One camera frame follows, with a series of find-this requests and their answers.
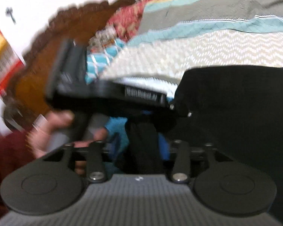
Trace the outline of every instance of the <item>finger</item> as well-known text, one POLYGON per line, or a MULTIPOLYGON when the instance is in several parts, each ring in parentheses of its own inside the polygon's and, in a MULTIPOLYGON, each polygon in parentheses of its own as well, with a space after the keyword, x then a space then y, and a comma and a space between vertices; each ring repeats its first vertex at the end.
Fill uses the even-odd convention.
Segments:
POLYGON ((46 120, 38 125, 37 129, 33 129, 27 136, 27 141, 32 147, 36 158, 45 154, 50 140, 50 135, 58 128, 71 125, 74 114, 70 111, 49 112, 46 120))
POLYGON ((71 111, 51 111, 45 116, 47 121, 40 125, 40 130, 50 135, 57 129, 70 126, 74 117, 71 111))
POLYGON ((93 140, 87 140, 87 141, 76 141, 75 142, 75 147, 76 148, 81 148, 81 147, 87 147, 91 142, 94 141, 104 141, 108 137, 108 131, 106 128, 100 128, 98 129, 95 134, 94 134, 94 139, 93 140))
POLYGON ((75 162, 75 172, 79 175, 85 175, 86 161, 75 162))

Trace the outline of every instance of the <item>maroon sleeve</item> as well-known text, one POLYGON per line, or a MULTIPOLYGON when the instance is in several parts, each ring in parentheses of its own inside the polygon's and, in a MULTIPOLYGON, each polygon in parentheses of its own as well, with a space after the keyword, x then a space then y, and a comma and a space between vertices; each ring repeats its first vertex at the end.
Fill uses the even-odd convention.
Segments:
MULTIPOLYGON (((5 137, 0 137, 0 184, 14 170, 33 161, 35 158, 26 146, 27 131, 15 131, 5 137)), ((0 217, 7 212, 0 197, 0 217)))

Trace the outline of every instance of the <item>bed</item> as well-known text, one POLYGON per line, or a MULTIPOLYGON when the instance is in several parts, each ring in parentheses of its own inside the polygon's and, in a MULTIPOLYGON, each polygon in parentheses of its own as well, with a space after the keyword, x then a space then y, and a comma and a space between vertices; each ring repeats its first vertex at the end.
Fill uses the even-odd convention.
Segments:
MULTIPOLYGON (((92 53, 86 56, 87 84, 96 78, 113 79, 162 89, 172 99, 185 71, 191 68, 283 68, 283 0, 118 0, 110 5, 85 4, 58 12, 24 55, 27 66, 12 78, 4 98, 8 127, 14 127, 14 123, 30 126, 50 110, 43 89, 62 39, 72 37, 87 46, 106 25, 113 25, 123 45, 113 55, 106 50, 102 55, 105 61, 98 62, 92 53)), ((252 146, 247 152, 250 150, 258 152, 252 146)), ((246 155, 242 146, 235 152, 246 155)), ((260 152, 266 160, 280 154, 271 148, 260 152)), ((283 164, 272 168, 276 168, 272 172, 281 171, 283 175, 283 164)), ((277 216, 283 221, 283 203, 276 204, 277 216)))

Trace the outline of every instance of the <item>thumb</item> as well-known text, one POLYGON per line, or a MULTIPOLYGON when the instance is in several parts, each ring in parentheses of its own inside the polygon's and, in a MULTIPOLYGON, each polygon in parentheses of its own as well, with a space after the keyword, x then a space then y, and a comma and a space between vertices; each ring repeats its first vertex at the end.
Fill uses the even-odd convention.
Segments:
POLYGON ((74 114, 71 111, 49 112, 46 121, 40 123, 38 129, 33 129, 27 136, 36 158, 45 154, 51 134, 59 128, 71 125, 74 114))
POLYGON ((49 112, 46 122, 40 126, 40 130, 48 135, 60 128, 69 127, 75 118, 71 111, 49 112))

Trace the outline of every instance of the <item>black strap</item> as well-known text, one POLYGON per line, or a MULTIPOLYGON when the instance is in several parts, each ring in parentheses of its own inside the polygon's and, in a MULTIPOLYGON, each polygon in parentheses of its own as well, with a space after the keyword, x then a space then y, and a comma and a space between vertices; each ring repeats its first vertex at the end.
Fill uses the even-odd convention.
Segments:
POLYGON ((184 103, 193 115, 191 120, 178 118, 165 136, 192 146, 209 138, 219 151, 269 174, 277 185, 269 212, 283 221, 283 68, 191 69, 174 101, 184 103), (201 137, 197 129, 206 135, 201 137))
POLYGON ((150 118, 130 118, 125 130, 129 145, 115 165, 125 173, 164 173, 163 162, 158 147, 158 133, 150 118))

